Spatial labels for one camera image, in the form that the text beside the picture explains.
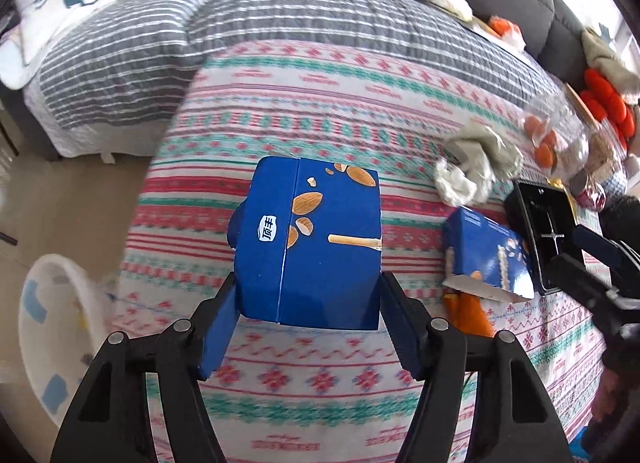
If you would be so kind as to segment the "black plastic tray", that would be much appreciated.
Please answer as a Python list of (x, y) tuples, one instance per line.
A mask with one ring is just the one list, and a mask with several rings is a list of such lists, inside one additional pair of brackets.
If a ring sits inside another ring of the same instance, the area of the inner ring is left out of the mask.
[(548, 275), (552, 258), (565, 253), (585, 265), (582, 250), (572, 240), (576, 220), (566, 192), (515, 179), (503, 206), (510, 229), (525, 241), (534, 289), (540, 295), (558, 292)]

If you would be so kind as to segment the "orange peel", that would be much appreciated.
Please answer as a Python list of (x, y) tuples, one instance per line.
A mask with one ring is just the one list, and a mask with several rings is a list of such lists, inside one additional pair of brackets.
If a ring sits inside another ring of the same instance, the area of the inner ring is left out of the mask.
[(462, 333), (481, 337), (495, 335), (477, 296), (457, 291), (446, 292), (442, 301), (448, 321)]

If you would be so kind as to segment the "torn blue box piece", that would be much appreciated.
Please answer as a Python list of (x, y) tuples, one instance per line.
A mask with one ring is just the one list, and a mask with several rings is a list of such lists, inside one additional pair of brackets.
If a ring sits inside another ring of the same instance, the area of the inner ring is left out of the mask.
[(448, 289), (503, 303), (535, 297), (523, 240), (495, 220), (461, 206), (442, 226), (442, 248)]

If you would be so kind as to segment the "white paper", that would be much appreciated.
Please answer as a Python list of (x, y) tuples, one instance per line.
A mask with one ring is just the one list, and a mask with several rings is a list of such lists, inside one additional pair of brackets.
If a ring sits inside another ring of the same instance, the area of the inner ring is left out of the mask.
[(516, 145), (474, 122), (448, 136), (444, 148), (446, 156), (434, 165), (434, 184), (440, 200), (453, 208), (486, 203), (494, 183), (515, 178), (524, 165)]

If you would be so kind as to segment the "blue almond snack box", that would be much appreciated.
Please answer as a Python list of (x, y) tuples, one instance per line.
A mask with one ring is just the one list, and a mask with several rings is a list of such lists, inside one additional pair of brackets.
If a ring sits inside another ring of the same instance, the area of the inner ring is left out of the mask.
[(243, 316), (290, 327), (378, 327), (382, 220), (375, 171), (265, 157), (232, 215), (228, 242)]

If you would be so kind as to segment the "yellow snack wrapper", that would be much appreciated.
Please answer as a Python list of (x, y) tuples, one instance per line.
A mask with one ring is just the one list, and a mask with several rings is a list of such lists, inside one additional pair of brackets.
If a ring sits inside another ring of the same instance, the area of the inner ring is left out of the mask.
[(553, 187), (555, 189), (562, 190), (564, 192), (564, 194), (567, 197), (568, 203), (570, 203), (570, 207), (572, 208), (572, 212), (576, 213), (577, 212), (577, 203), (576, 203), (575, 199), (573, 198), (572, 194), (570, 193), (570, 189), (568, 189), (567, 186), (564, 185), (562, 180), (559, 179), (559, 178), (553, 178), (553, 179), (547, 179), (547, 182), (551, 187)]

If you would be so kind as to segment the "white trash bin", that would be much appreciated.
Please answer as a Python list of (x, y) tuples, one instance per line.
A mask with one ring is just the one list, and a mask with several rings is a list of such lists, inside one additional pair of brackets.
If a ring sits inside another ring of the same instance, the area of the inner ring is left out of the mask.
[(61, 425), (93, 357), (112, 331), (118, 275), (100, 281), (71, 259), (43, 255), (26, 275), (18, 340), (43, 410)]

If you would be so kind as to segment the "tangerine in jar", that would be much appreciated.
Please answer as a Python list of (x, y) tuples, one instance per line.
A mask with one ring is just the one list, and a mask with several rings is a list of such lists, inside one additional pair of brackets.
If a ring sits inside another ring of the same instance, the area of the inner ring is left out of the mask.
[(555, 131), (550, 131), (542, 138), (541, 142), (547, 145), (551, 149), (555, 149), (558, 145), (558, 137), (556, 137)]
[(537, 116), (525, 116), (523, 121), (523, 130), (529, 139), (533, 139), (539, 132), (541, 120)]
[(535, 163), (542, 169), (551, 171), (555, 167), (555, 151), (544, 142), (534, 149)]

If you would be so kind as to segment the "glass jar with wooden lid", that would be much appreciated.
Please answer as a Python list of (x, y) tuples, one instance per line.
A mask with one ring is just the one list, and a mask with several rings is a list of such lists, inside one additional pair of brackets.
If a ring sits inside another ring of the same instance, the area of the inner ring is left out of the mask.
[(530, 98), (520, 126), (533, 147), (533, 160), (548, 179), (568, 183), (587, 164), (589, 132), (562, 92)]

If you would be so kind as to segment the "patterned knit tablecloth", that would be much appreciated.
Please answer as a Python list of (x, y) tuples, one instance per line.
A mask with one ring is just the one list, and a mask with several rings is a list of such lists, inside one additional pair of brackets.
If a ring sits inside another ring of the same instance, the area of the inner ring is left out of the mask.
[[(528, 152), (521, 110), (407, 60), (294, 41), (237, 45), (198, 71), (146, 175), (113, 319), (154, 334), (212, 296), (232, 268), (228, 221), (265, 156), (356, 164), (380, 175), (384, 268), (441, 315), (444, 257), (433, 168), (475, 122)], [(231, 462), (390, 462), (421, 386), (384, 330), (241, 320), (202, 387)]]

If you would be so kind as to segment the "red cushion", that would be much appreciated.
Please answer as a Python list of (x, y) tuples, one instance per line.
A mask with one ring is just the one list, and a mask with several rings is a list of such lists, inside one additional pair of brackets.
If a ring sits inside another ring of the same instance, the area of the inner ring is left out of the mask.
[(608, 120), (623, 142), (629, 142), (636, 132), (631, 108), (623, 101), (613, 85), (593, 68), (584, 72), (587, 88), (579, 93), (580, 99), (598, 121)]

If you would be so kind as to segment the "beige blanket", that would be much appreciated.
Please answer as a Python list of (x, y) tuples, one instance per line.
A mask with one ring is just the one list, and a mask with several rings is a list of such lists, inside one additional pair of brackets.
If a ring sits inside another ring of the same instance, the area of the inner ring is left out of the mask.
[(639, 75), (627, 69), (614, 50), (591, 28), (582, 31), (582, 49), (588, 67), (604, 76), (628, 105), (637, 105), (640, 96)]

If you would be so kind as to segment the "orange white snack bag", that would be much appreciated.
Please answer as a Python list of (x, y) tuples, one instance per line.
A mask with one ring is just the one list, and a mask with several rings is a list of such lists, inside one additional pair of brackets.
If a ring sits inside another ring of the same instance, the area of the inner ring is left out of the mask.
[(488, 21), (488, 26), (491, 27), (491, 30), (495, 31), (506, 44), (512, 46), (519, 52), (524, 52), (526, 43), (522, 31), (517, 24), (498, 16), (491, 16)]

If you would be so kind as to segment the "grey striped quilt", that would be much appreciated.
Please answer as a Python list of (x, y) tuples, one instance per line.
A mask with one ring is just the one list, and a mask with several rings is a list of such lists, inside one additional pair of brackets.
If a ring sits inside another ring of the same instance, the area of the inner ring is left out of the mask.
[(119, 0), (52, 47), (23, 99), (62, 157), (151, 157), (206, 58), (265, 40), (405, 59), (520, 107), (556, 88), (534, 59), (415, 0)]

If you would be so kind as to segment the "white deer print pillow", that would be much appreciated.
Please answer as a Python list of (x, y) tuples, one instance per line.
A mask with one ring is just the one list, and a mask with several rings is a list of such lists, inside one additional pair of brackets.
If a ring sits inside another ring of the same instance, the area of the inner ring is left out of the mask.
[(22, 55), (30, 64), (61, 32), (118, 0), (15, 0), (20, 14)]

